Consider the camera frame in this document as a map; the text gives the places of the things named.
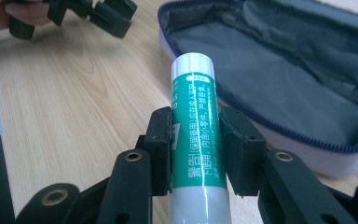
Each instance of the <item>green label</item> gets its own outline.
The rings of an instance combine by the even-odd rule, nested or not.
[[[172,84],[172,187],[227,188],[214,80],[202,73]]]

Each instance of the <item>tube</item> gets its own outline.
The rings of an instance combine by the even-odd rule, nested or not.
[[[187,53],[172,64],[172,224],[229,224],[231,214],[213,62]]]

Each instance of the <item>clamp jaw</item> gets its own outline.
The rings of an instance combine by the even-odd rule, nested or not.
[[[92,0],[45,0],[49,2],[48,17],[58,26],[67,9],[105,30],[110,35],[123,38],[131,26],[131,18],[137,6],[131,0],[105,0],[92,6]],[[34,35],[34,26],[11,17],[9,31],[19,39],[29,40]]]
[[[171,109],[156,110],[135,149],[118,155],[112,175],[79,192],[70,184],[40,190],[20,212],[25,223],[152,223],[152,197],[170,189]],[[295,154],[268,150],[240,111],[222,107],[220,130],[227,176],[235,194],[257,196],[267,224],[358,223],[353,197],[321,184]]]

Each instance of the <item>wood grain surface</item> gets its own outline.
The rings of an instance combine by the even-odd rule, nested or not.
[[[48,185],[84,190],[108,177],[151,113],[170,105],[172,60],[158,43],[164,0],[135,3],[124,39],[71,12],[60,28],[36,28],[32,41],[0,32],[0,127],[16,215]],[[358,173],[321,179],[348,194],[358,185]],[[233,223],[261,222],[256,198],[231,191],[230,200]],[[154,223],[168,223],[167,198],[153,206]]]

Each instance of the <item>zippered case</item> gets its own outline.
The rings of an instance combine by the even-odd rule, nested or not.
[[[194,0],[158,11],[173,59],[208,55],[217,94],[272,148],[332,177],[358,170],[358,15],[314,0]]]

